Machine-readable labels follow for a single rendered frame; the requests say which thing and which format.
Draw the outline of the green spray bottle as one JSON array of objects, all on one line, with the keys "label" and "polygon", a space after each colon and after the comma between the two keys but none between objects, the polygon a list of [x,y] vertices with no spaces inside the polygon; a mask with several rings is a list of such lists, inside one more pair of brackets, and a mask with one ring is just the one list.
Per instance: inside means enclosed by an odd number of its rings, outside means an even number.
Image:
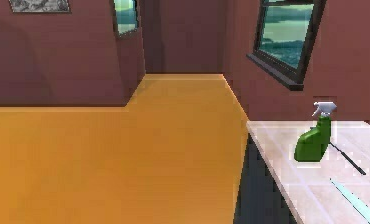
[{"label": "green spray bottle", "polygon": [[332,101],[315,102],[312,116],[317,116],[316,126],[302,134],[297,141],[294,159],[297,162],[320,162],[331,138],[331,113],[337,108]]}]

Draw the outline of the black handled spatula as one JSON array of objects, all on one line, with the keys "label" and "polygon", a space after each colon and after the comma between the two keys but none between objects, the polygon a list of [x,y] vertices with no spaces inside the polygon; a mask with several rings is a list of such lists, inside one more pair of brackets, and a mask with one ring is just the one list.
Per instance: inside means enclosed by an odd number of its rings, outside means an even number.
[{"label": "black handled spatula", "polygon": [[335,148],[361,175],[366,175],[366,172],[360,166],[358,166],[344,151],[339,149],[332,142],[329,142],[329,145]]}]

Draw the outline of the dark framed window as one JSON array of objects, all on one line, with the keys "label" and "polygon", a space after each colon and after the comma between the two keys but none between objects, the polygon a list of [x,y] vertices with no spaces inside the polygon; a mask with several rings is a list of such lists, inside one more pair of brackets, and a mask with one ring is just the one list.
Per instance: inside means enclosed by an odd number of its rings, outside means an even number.
[{"label": "dark framed window", "polygon": [[327,0],[260,0],[247,57],[290,91],[302,91]]},{"label": "dark framed window", "polygon": [[139,27],[137,0],[113,0],[118,37],[134,32]]}]

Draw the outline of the thin teal strip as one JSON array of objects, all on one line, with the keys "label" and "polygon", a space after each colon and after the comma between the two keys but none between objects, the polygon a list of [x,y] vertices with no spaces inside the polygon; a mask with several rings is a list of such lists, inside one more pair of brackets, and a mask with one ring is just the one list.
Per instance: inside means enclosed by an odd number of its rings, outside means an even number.
[{"label": "thin teal strip", "polygon": [[334,179],[330,179],[330,182],[352,205],[352,207],[368,222],[368,224],[370,224],[370,207],[341,183],[335,181]]}]

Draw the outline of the pale tiled counter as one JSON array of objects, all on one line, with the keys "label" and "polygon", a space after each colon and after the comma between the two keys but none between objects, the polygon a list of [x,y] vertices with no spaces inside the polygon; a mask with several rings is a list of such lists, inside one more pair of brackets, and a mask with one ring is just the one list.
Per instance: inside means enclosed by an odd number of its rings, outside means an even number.
[{"label": "pale tiled counter", "polygon": [[312,121],[249,121],[234,224],[368,224],[330,182],[344,185],[370,207],[370,125],[334,121],[335,148],[320,162],[297,162],[297,138]]}]

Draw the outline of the grey framed picture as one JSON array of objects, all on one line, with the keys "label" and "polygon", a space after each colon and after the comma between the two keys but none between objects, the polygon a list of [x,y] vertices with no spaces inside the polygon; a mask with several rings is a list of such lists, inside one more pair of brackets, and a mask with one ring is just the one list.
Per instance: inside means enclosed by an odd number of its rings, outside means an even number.
[{"label": "grey framed picture", "polygon": [[8,0],[13,13],[69,13],[68,0]]}]

